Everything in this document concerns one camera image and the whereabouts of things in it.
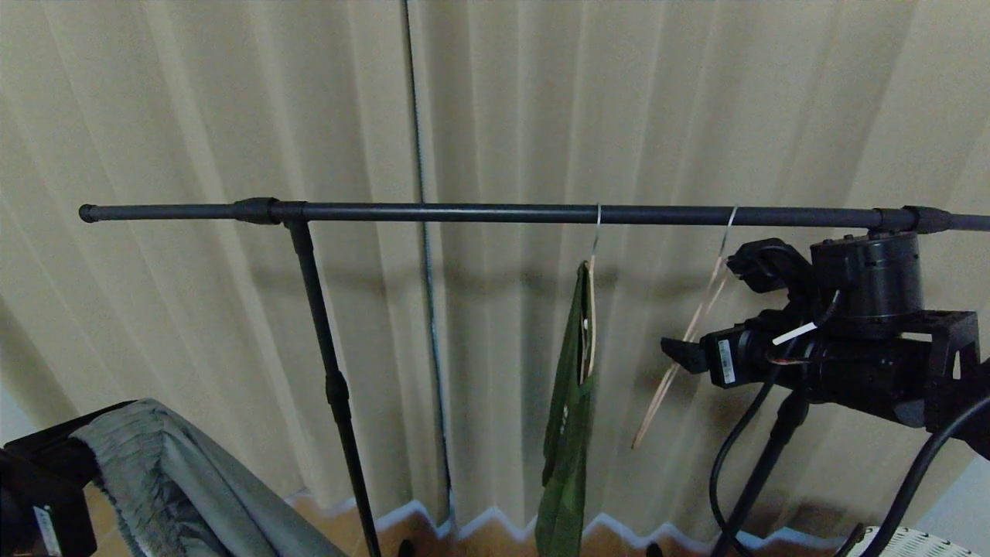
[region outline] gray garment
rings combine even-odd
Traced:
[[[96,455],[99,488],[140,557],[344,556],[196,426],[146,398],[73,437]]]

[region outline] curtain fold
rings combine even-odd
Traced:
[[[86,225],[82,203],[990,213],[986,3],[413,2],[409,16],[415,84],[396,2],[0,4],[3,383],[39,426],[153,396],[276,492],[308,488],[326,506],[350,496],[288,234]],[[497,505],[525,526],[592,227],[430,225],[436,366],[419,226],[312,228],[374,512],[418,500],[441,522],[450,488],[458,523]],[[807,253],[845,232],[733,229],[729,250],[779,236]],[[715,532],[708,470],[753,391],[678,377],[643,445],[629,446],[669,363],[659,338],[683,333],[722,234],[602,229],[589,519]],[[985,315],[985,238],[944,233],[921,248],[927,306]],[[780,303],[730,281],[701,330]],[[730,457],[724,506],[782,397]],[[832,535],[876,520],[924,437],[812,408],[747,529]],[[909,520],[970,456],[944,453]]]

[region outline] white perforated basket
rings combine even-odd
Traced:
[[[865,536],[852,546],[849,555],[851,557],[862,555],[869,542],[873,541],[876,530],[876,526],[866,528]],[[911,528],[898,528],[897,533],[880,555],[882,557],[979,557],[948,540]]]

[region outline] green garment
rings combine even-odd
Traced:
[[[537,516],[542,557],[576,557],[584,526],[594,363],[593,264],[582,263],[557,361],[544,438],[544,496]]]

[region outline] wooden floor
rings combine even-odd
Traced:
[[[127,557],[130,555],[117,526],[110,505],[94,488],[87,488],[90,517],[96,532],[98,549],[96,557]],[[343,512],[327,513],[313,499],[298,497],[293,500],[295,509],[324,533],[335,545],[352,557],[366,557],[367,548],[361,535],[360,522],[355,508]],[[382,555],[396,555],[402,540],[409,539],[416,547],[416,556],[424,557],[487,557],[519,556],[537,557],[532,534],[522,541],[498,520],[490,520],[474,529],[465,538],[453,533],[438,538],[430,520],[420,512],[412,512],[405,519],[378,532]],[[703,557],[702,553],[689,550],[673,537],[655,540],[665,557]],[[815,550],[786,542],[772,541],[764,548],[753,551],[760,557],[827,557],[835,550]],[[633,547],[625,538],[606,526],[596,526],[586,532],[581,546],[582,557],[645,557],[645,545]]]

